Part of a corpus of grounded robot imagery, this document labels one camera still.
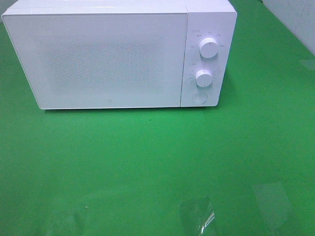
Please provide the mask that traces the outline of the white microwave oven body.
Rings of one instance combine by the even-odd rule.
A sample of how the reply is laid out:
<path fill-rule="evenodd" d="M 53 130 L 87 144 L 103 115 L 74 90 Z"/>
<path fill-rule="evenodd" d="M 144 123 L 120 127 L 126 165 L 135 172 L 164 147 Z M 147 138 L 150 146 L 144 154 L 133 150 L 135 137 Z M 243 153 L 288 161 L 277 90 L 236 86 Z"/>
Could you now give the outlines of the white microwave oven body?
<path fill-rule="evenodd" d="M 178 107 L 216 106 L 237 20 L 237 12 L 227 0 L 19 0 L 1 18 L 4 23 L 4 15 L 177 13 L 187 15 Z M 219 51 L 214 57 L 206 59 L 200 55 L 199 42 L 209 36 L 218 41 Z M 205 88 L 198 87 L 195 81 L 196 72 L 202 69 L 213 73 L 212 84 Z M 199 92 L 207 94 L 204 104 L 193 102 L 193 95 Z"/>

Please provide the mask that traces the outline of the round microwave door button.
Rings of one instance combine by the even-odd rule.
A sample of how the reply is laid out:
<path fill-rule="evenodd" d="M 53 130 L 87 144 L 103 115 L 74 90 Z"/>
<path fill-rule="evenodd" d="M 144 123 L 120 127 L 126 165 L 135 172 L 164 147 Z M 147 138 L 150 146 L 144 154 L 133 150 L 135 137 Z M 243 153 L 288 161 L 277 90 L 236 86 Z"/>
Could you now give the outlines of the round microwave door button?
<path fill-rule="evenodd" d="M 204 92 L 199 92 L 192 97 L 194 103 L 204 104 L 207 101 L 207 94 Z"/>

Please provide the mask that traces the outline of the white microwave knob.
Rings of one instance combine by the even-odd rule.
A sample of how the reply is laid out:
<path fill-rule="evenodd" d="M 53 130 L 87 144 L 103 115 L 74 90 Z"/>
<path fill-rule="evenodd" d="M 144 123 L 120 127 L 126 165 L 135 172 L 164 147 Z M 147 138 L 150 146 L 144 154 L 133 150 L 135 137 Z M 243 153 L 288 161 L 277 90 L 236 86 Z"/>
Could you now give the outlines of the white microwave knob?
<path fill-rule="evenodd" d="M 219 51 L 219 43 L 214 37 L 206 37 L 199 42 L 200 55 L 206 59 L 214 57 Z"/>
<path fill-rule="evenodd" d="M 195 81 L 198 87 L 205 88 L 212 84 L 213 73 L 211 70 L 202 69 L 196 72 Z"/>

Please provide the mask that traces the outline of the white microwave door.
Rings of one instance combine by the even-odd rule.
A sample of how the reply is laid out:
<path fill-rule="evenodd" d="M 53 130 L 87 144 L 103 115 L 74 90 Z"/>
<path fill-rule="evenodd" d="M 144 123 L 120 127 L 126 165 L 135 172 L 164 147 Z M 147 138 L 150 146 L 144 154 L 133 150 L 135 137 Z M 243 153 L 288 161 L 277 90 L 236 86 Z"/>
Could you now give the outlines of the white microwave door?
<path fill-rule="evenodd" d="M 187 15 L 4 15 L 41 109 L 178 107 Z"/>

